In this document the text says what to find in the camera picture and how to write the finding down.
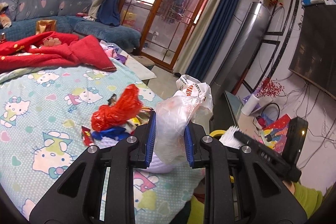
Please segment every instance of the red blanket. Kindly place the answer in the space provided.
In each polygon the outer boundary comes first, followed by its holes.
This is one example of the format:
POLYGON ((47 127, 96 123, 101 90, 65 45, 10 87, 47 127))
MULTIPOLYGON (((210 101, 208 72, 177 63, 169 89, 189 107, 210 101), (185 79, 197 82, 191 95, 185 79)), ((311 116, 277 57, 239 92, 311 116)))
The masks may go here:
POLYGON ((89 64, 100 70, 116 71, 97 38, 89 35, 81 40, 68 33, 45 32, 16 42, 0 44, 0 73, 22 67, 77 66, 89 64), (58 38, 61 44, 39 47, 48 38, 58 38))

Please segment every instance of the gold package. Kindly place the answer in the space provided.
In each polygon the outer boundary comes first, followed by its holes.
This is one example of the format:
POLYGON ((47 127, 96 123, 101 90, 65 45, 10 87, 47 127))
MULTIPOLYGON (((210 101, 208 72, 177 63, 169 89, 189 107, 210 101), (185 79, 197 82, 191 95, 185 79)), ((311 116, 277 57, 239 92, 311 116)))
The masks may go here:
POLYGON ((36 22, 36 34, 56 31, 56 20, 39 20, 36 22))

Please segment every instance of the black television screen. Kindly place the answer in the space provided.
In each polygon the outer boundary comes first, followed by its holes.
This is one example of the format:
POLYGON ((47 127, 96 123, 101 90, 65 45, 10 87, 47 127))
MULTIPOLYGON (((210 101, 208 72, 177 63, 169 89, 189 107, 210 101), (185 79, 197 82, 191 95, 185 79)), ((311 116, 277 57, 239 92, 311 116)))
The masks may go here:
POLYGON ((336 99, 336 5, 304 8, 298 44, 289 70, 336 99))

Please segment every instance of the sofa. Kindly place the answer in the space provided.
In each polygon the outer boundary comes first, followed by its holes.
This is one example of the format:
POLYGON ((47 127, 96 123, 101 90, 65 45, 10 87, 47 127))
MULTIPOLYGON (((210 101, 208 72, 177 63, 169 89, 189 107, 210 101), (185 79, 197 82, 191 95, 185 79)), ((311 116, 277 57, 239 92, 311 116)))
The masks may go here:
POLYGON ((128 27, 111 27, 77 17, 88 12, 92 0, 0 0, 8 3, 8 17, 12 26, 0 32, 6 33, 7 41, 18 41, 35 35, 38 20, 56 20, 58 32, 81 36, 94 35, 98 39, 115 43, 130 52, 139 46, 141 34, 128 27))

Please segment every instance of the hello kitty tablecloth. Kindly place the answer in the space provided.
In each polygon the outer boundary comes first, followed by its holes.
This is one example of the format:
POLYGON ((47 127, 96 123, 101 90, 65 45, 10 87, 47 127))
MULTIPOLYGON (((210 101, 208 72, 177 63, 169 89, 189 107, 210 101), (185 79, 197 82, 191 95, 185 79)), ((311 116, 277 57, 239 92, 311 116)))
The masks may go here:
MULTIPOLYGON (((114 59, 113 63, 113 73, 78 66, 25 68, 0 75, 0 183, 27 219, 85 150, 81 127, 90 128, 92 113, 113 93, 120 96, 129 84, 136 84, 144 105, 155 108, 162 100, 133 71, 114 59)), ((136 222, 169 223, 203 177, 188 164, 167 174, 135 170, 136 222)))

